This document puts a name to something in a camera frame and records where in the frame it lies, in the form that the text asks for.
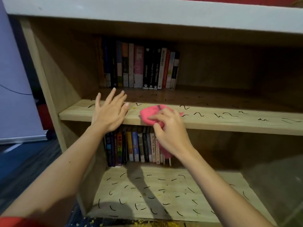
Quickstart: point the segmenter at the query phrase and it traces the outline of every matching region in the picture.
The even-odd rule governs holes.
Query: black marker scribble
[[[225,114],[225,113],[230,114],[228,112],[223,112],[222,114]],[[230,115],[233,116],[232,114],[230,114]],[[233,117],[238,117],[238,116],[233,116]]]
[[[216,113],[214,113],[214,114],[217,116],[217,114],[216,114]],[[218,118],[220,118],[220,117],[221,117],[221,118],[223,118],[222,116],[217,116],[217,117],[218,117]]]
[[[154,213],[154,212],[152,211],[152,209],[151,209],[151,212],[152,212],[153,214],[158,214],[158,213]]]
[[[194,209],[192,209],[193,211],[195,211]],[[197,211],[195,211],[196,213],[198,213]],[[198,214],[200,214],[200,213],[198,213]],[[200,214],[201,215],[201,214]]]
[[[180,105],[180,107],[181,107],[181,106],[184,106],[184,109],[185,109],[185,110],[187,110],[188,108],[190,108],[190,107],[186,108],[185,105]]]
[[[303,121],[296,121],[296,120],[292,120],[292,119],[288,119],[288,120],[291,120],[291,121],[294,121],[294,122],[303,122]]]
[[[200,112],[196,112],[195,114],[197,114],[197,113],[199,113],[199,115],[200,115],[201,117],[203,117],[203,116],[200,114]],[[194,114],[194,115],[195,115],[195,114]]]
[[[189,188],[189,187],[188,187]],[[195,193],[194,191],[192,191],[191,189],[189,189],[191,192]]]
[[[244,197],[245,197],[248,201],[250,201],[250,200],[245,196],[244,191],[243,191],[243,195],[244,195]]]
[[[208,106],[208,103],[205,103],[205,102],[201,102],[201,103],[204,103],[204,104],[206,104]],[[197,103],[197,104],[201,104],[201,103]]]
[[[282,120],[283,122],[286,122],[286,123],[290,123],[290,124],[292,124],[292,122],[287,122],[287,121],[285,121],[285,120]]]

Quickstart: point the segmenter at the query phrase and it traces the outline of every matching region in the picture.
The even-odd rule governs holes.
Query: pink cloth
[[[148,119],[148,117],[150,117],[152,115],[156,115],[160,110],[162,110],[164,108],[168,108],[169,110],[172,110],[171,108],[169,108],[163,104],[144,108],[143,110],[140,111],[142,121],[149,126],[153,126],[155,123],[158,123],[161,126],[161,128],[163,129],[164,128],[163,122],[158,121],[158,120],[150,120],[150,119]],[[164,147],[162,147],[160,143],[159,143],[159,148],[166,159],[172,157],[172,154],[169,153]]]

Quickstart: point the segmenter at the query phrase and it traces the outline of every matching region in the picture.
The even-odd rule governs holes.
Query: black squiggle
[[[222,114],[224,114],[224,113],[227,113],[227,114],[230,114],[230,113],[228,113],[228,112],[223,112]],[[238,117],[238,116],[233,116],[232,114],[230,114],[232,117]]]
[[[248,201],[250,201],[250,200],[245,196],[244,191],[243,191],[243,195],[244,195],[244,197],[245,197]]]
[[[197,113],[199,113],[199,115],[200,115],[201,117],[203,117],[203,116],[200,114],[200,112],[196,112],[195,114],[197,114]],[[195,115],[195,114],[194,114],[194,115]]]
[[[192,209],[193,211],[195,211],[194,209]],[[195,211],[196,213],[198,213],[197,211]],[[198,213],[198,214],[200,214],[200,213]],[[201,214],[200,214],[201,215]]]
[[[185,109],[185,110],[187,110],[188,108],[190,108],[190,107],[186,108],[185,105],[180,105],[180,107],[181,107],[181,106],[184,106],[184,109]]]
[[[291,121],[294,121],[294,122],[303,122],[303,121],[296,121],[296,120],[292,120],[292,119],[288,119],[288,120],[291,120]]]
[[[283,122],[286,122],[286,123],[290,123],[290,124],[292,124],[292,122],[287,122],[287,121],[285,121],[285,120],[282,120]]]
[[[214,114],[217,116],[217,114],[216,114],[216,113],[214,113]],[[222,116],[217,116],[217,117],[218,117],[218,118],[220,118],[220,117],[221,117],[221,118],[223,118]]]
[[[189,187],[188,187],[189,188]],[[189,189],[191,192],[195,193],[194,191],[192,191],[191,189]]]
[[[158,214],[158,213],[154,213],[154,212],[152,211],[152,209],[151,209],[151,212],[152,212],[153,214]]]

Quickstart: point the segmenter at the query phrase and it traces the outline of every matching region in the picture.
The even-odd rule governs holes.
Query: wooden shelf
[[[290,7],[187,0],[3,0],[3,2],[7,13],[13,15],[303,33],[301,22],[298,21],[303,18],[303,10]]]
[[[276,225],[241,173],[218,173]],[[104,173],[88,214],[91,217],[219,222],[212,212],[186,169],[128,163],[121,168],[108,168]]]
[[[101,89],[104,99],[110,89]],[[143,108],[166,104],[184,112],[188,129],[303,135],[303,114],[249,95],[185,90],[126,89],[130,110],[123,124],[145,125],[139,113]],[[96,93],[59,113],[61,120],[90,122]]]

